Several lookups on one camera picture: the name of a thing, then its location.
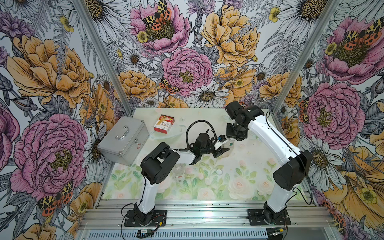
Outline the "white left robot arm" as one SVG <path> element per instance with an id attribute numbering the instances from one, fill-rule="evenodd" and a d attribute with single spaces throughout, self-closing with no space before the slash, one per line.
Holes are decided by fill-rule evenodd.
<path id="1" fill-rule="evenodd" d="M 168 177 L 175 165 L 195 165 L 202 156 L 209 154 L 219 157 L 230 150 L 223 147 L 228 141 L 224 135 L 210 138 L 207 133 L 201 133 L 194 143 L 187 144 L 184 149 L 172 149 L 165 142 L 154 148 L 141 162 L 144 187 L 131 211 L 134 222 L 146 226 L 152 221 L 159 184 Z"/>

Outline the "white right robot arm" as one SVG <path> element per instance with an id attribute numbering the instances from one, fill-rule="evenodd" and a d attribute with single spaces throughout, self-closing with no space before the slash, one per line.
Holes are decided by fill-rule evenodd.
<path id="1" fill-rule="evenodd" d="M 280 167 L 273 173 L 275 185 L 264 209 L 249 219 L 261 221 L 263 225 L 286 225 L 287 203 L 295 195 L 297 187 L 309 175 L 313 160 L 309 151 L 301 151 L 286 139 L 268 120 L 267 115 L 257 106 L 242 107 L 237 101 L 225 107 L 233 124 L 227 124 L 226 136 L 243 141 L 248 132 L 256 134 L 274 154 Z"/>

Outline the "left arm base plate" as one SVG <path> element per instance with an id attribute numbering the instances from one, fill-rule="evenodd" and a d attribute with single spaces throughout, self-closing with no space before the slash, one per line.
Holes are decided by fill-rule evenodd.
<path id="1" fill-rule="evenodd" d="M 143 214 L 140 210 L 130 210 L 124 220 L 124 227 L 165 226 L 167 213 L 166 210 L 151 210 L 147 214 Z"/>

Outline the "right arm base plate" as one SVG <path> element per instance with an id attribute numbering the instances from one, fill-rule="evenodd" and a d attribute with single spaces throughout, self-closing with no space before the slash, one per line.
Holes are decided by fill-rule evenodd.
<path id="1" fill-rule="evenodd" d="M 287 210 L 280 213 L 269 211 L 265 213 L 263 209 L 249 209 L 247 214 L 246 219 L 251 226 L 289 226 L 292 223 Z"/>

